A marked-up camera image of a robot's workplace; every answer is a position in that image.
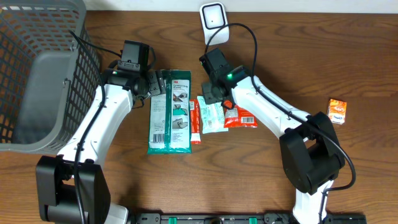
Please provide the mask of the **red stick sachet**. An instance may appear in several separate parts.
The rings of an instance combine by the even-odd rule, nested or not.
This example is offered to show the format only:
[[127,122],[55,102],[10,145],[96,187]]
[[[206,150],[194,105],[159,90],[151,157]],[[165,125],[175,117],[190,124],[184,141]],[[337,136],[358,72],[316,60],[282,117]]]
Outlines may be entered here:
[[190,122],[191,122],[191,137],[192,144],[200,144],[200,108],[198,100],[190,100]]

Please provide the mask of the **dark green package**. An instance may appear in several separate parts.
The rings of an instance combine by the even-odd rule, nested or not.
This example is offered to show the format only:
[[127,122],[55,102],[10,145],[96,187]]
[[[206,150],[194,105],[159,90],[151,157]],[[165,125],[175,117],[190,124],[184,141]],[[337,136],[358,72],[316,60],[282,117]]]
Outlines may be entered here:
[[150,101],[148,154],[189,154],[191,147],[190,90],[188,70],[155,73],[164,92]]

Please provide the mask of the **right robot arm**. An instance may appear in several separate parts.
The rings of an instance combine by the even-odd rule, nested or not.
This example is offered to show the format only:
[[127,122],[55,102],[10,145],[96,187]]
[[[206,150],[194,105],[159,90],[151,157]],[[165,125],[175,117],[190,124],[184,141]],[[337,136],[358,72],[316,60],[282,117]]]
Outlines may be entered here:
[[233,67],[220,49],[199,58],[210,81],[202,85],[206,103],[238,106],[254,115],[278,138],[282,165],[296,189],[293,216],[299,223],[322,223],[326,190],[345,159],[329,117],[298,110],[263,85],[244,67]]

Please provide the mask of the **red snack bag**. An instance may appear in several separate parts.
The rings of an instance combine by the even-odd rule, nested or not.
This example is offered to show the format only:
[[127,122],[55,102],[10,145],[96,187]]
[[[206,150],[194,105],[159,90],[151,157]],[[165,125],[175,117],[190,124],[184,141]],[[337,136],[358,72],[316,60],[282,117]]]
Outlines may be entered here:
[[258,126],[256,117],[249,111],[233,105],[228,100],[221,105],[224,108],[225,128],[256,128]]

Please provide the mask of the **small orange white box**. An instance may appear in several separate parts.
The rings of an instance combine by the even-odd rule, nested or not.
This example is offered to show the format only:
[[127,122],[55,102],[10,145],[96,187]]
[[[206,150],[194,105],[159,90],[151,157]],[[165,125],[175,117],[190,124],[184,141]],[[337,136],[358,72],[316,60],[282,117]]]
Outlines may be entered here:
[[344,124],[346,119],[347,102],[330,99],[328,102],[327,116],[332,123]]

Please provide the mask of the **light green wipes pack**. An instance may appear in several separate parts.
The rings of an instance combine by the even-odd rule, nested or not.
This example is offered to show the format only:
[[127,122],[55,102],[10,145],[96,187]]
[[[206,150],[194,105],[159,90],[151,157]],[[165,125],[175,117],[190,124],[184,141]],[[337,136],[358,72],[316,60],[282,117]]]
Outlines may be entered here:
[[224,126],[225,116],[221,103],[207,105],[203,96],[197,96],[200,107],[200,117],[202,120],[202,133],[220,133],[227,132],[228,128]]

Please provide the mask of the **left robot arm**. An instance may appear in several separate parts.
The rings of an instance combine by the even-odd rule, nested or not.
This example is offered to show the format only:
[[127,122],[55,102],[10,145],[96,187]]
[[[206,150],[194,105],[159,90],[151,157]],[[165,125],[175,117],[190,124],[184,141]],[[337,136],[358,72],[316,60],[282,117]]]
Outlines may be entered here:
[[72,138],[55,157],[42,156],[35,175],[40,218],[53,223],[128,223],[129,210],[111,202],[103,174],[109,147],[136,102],[165,93],[154,70],[154,49],[127,40],[115,60],[99,72],[95,98]]

